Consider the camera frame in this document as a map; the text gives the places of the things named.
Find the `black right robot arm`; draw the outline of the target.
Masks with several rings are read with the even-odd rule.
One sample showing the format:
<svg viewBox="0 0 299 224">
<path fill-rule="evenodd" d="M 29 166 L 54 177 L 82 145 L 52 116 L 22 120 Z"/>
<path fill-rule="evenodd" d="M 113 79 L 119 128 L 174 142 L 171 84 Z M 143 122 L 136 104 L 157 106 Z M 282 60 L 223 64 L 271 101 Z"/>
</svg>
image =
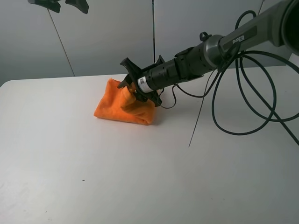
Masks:
<svg viewBox="0 0 299 224">
<path fill-rule="evenodd" d="M 128 74 L 118 88 L 136 87 L 136 98 L 151 100 L 155 106 L 162 101 L 157 93 L 165 87 L 197 79 L 221 68 L 232 51 L 245 51 L 263 42 L 274 46 L 285 45 L 294 54 L 299 53 L 299 2 L 283 0 L 227 36 L 200 34 L 201 43 L 177 53 L 174 59 L 157 62 L 141 69 L 128 58 L 121 62 Z"/>
</svg>

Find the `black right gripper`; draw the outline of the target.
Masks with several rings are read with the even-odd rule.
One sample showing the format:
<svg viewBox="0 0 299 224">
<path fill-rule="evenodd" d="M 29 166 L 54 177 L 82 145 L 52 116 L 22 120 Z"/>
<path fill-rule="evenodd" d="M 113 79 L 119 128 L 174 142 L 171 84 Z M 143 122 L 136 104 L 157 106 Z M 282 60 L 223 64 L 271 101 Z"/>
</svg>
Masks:
<svg viewBox="0 0 299 224">
<path fill-rule="evenodd" d="M 147 81 L 150 78 L 150 70 L 163 63 L 164 59 L 159 56 L 155 63 L 144 69 L 141 69 L 129 58 L 125 58 L 120 65 L 127 69 L 128 74 L 118 84 L 117 88 L 128 87 L 130 88 L 130 91 L 136 100 L 140 102 L 146 102 L 149 99 L 154 103 L 155 107 L 160 106 L 162 104 L 162 100 L 160 99 L 159 94 L 149 86 Z"/>
</svg>

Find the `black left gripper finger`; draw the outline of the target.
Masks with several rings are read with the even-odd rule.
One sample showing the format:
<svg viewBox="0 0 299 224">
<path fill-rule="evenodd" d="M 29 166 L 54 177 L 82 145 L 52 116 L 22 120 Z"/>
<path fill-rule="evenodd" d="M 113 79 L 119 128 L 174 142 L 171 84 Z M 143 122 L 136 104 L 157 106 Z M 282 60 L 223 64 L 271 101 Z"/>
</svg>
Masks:
<svg viewBox="0 0 299 224">
<path fill-rule="evenodd" d="M 59 13 L 61 8 L 58 0 L 28 0 L 28 3 L 44 7 L 55 13 Z"/>
<path fill-rule="evenodd" d="M 65 3 L 76 7 L 84 14 L 87 14 L 89 11 L 89 5 L 86 0 L 66 0 Z"/>
</svg>

